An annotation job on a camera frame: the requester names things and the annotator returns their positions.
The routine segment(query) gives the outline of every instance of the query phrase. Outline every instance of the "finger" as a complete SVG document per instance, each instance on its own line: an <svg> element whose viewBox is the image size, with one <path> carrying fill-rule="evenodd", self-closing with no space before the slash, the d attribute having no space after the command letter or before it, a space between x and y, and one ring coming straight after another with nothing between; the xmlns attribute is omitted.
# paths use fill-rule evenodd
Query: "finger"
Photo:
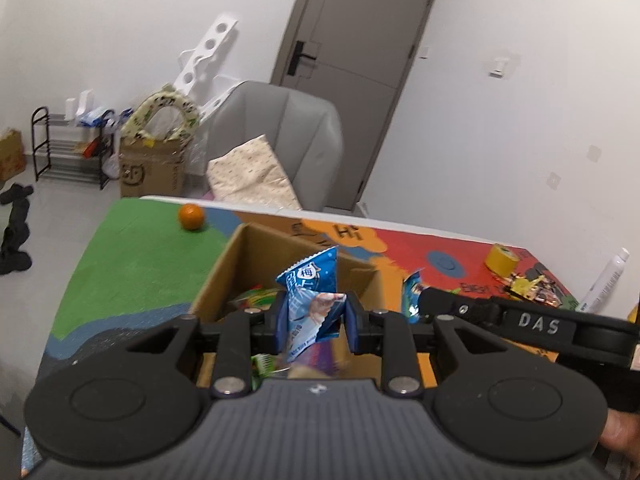
<svg viewBox="0 0 640 480"><path fill-rule="evenodd" d="M640 462L640 415L609 410L600 443L632 462Z"/></svg>

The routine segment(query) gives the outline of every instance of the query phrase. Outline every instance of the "cardboard box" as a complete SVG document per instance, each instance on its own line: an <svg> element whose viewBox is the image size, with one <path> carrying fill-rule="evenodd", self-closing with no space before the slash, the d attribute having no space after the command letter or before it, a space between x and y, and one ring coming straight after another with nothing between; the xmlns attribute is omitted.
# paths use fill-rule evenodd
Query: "cardboard box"
<svg viewBox="0 0 640 480"><path fill-rule="evenodd" d="M225 312L228 300L255 285L269 288L279 286L275 282L278 274L321 249L309 241L287 236L260 224L242 224L216 261L190 312L202 321L216 321ZM348 290L358 295L364 309L384 308L382 277L375 266L339 254L338 292ZM380 380L380 358L373 355L353 356L349 352L344 327L340 330L340 337L334 340L334 358L342 378Z"/></svg>
<svg viewBox="0 0 640 480"><path fill-rule="evenodd" d="M7 130L0 134L0 181L9 180L12 176L22 173L26 166L20 132Z"/></svg>
<svg viewBox="0 0 640 480"><path fill-rule="evenodd" d="M179 140L122 139L120 195L180 196L184 183Z"/></svg>

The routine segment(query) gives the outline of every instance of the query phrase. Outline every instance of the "door handle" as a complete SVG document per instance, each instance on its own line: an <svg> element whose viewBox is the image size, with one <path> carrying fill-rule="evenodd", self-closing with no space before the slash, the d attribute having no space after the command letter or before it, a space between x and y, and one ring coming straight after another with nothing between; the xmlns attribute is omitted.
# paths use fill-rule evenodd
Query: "door handle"
<svg viewBox="0 0 640 480"><path fill-rule="evenodd" d="M287 75L296 75L296 71L298 70L298 64L300 63L300 58L304 57L312 61L315 61L318 59L315 56L310 56L309 54L305 54L304 52L302 52L304 47L305 47L304 41L296 41L296 46L293 49L293 56L291 56L291 62L289 63L289 69L287 70Z"/></svg>

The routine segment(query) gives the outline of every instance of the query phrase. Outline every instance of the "light switch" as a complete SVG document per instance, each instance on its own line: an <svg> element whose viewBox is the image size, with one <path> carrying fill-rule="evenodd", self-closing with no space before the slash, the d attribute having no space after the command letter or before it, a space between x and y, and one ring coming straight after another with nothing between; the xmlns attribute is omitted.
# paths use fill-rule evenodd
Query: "light switch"
<svg viewBox="0 0 640 480"><path fill-rule="evenodd" d="M429 45L420 47L418 50L418 57L420 59L427 59L429 57Z"/></svg>
<svg viewBox="0 0 640 480"><path fill-rule="evenodd" d="M508 57L496 57L494 59L494 63L492 64L492 69L489 72L491 77L503 78L504 71L507 67L507 63L509 62Z"/></svg>

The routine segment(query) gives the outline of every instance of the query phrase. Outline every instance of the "yellow tape roll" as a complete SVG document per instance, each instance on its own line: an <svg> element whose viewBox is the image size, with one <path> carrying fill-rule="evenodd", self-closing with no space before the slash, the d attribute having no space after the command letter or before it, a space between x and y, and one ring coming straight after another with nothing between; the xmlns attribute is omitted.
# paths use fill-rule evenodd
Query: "yellow tape roll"
<svg viewBox="0 0 640 480"><path fill-rule="evenodd" d="M638 317L638 306L636 305L634 309L631 311L631 314L626 318L629 323L635 323L636 318Z"/></svg>
<svg viewBox="0 0 640 480"><path fill-rule="evenodd" d="M510 274L516 270L519 261L519 257L517 257L513 251L504 245L494 244L486 257L484 264L491 272L497 274L501 278L508 278Z"/></svg>

